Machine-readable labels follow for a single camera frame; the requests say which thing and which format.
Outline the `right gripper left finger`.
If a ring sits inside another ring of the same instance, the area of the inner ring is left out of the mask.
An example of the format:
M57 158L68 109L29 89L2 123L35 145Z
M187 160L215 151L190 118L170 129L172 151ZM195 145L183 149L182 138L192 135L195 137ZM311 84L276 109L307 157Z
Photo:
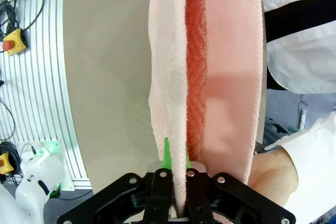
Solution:
M164 139L161 166L144 177L127 173L92 197L63 214L58 223L124 223L144 212L140 223L167 223L172 204L172 159Z

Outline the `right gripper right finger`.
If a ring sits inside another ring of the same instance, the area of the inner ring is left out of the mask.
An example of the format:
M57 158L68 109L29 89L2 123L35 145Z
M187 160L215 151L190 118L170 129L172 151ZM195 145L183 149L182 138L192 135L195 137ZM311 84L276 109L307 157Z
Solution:
M186 158L186 207L190 223L295 223L294 214L228 173L210 177Z

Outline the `person's left hand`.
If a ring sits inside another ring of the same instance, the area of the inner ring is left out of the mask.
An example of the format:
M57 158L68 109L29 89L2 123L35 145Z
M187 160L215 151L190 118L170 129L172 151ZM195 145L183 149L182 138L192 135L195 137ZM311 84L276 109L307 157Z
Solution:
M253 156L248 186L280 206L285 206L298 187L298 175L282 147Z

